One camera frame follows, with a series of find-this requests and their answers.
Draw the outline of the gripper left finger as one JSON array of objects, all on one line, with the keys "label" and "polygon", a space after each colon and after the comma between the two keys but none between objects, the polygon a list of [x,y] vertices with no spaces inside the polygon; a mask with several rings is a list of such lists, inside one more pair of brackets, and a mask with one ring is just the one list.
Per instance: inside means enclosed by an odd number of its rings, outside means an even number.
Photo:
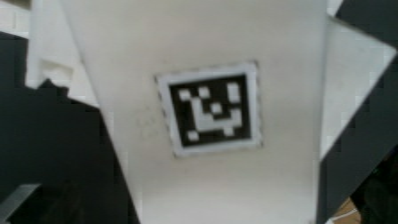
[{"label": "gripper left finger", "polygon": [[86,224],[77,185],[22,184],[0,202],[0,224]]}]

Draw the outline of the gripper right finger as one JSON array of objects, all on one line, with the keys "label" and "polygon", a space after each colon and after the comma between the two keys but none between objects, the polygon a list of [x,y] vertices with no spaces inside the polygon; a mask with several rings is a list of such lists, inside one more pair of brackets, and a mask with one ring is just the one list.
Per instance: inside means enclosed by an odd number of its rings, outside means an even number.
[{"label": "gripper right finger", "polygon": [[354,194],[361,224],[398,224],[398,162],[384,161]]}]

